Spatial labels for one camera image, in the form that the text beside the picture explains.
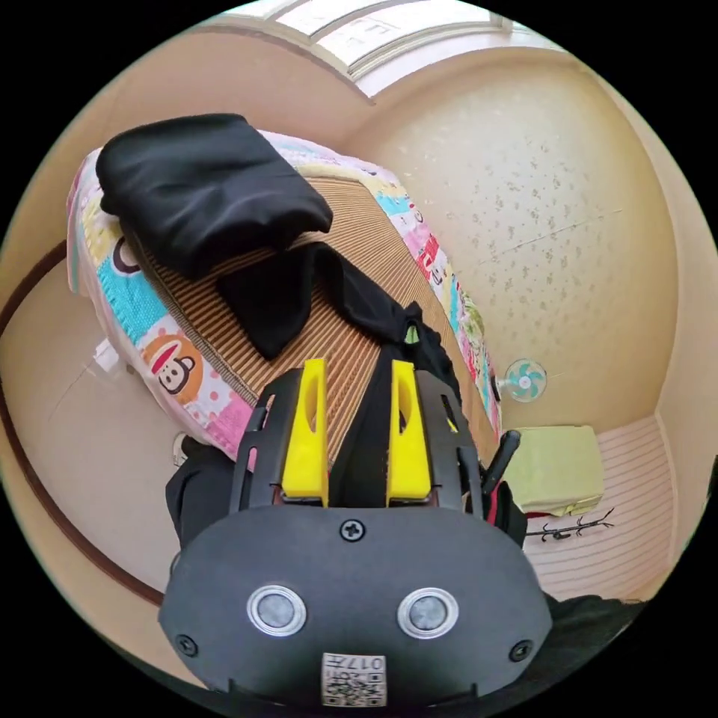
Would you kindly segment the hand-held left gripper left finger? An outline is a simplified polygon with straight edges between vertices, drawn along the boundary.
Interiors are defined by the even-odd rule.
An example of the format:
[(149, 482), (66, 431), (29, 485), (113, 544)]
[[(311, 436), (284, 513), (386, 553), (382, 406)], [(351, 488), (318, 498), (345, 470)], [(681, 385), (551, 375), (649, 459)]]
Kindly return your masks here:
[(327, 426), (326, 362), (307, 360), (299, 379), (281, 481), (286, 499), (329, 499)]

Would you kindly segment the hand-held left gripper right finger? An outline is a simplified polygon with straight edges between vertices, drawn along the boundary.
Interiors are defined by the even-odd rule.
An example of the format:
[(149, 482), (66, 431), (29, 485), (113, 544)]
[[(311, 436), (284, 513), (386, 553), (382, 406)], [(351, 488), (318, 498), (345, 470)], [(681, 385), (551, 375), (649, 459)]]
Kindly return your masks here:
[(427, 500), (429, 455), (414, 365), (392, 361), (387, 500)]

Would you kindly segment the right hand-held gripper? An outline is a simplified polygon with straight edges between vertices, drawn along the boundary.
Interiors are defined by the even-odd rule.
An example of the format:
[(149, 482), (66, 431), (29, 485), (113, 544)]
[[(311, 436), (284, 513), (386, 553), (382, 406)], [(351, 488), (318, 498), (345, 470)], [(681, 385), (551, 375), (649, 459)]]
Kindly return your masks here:
[(490, 493), (484, 494), (484, 519), (505, 533), (518, 547), (524, 546), (527, 516), (515, 503), (506, 481), (501, 480)]

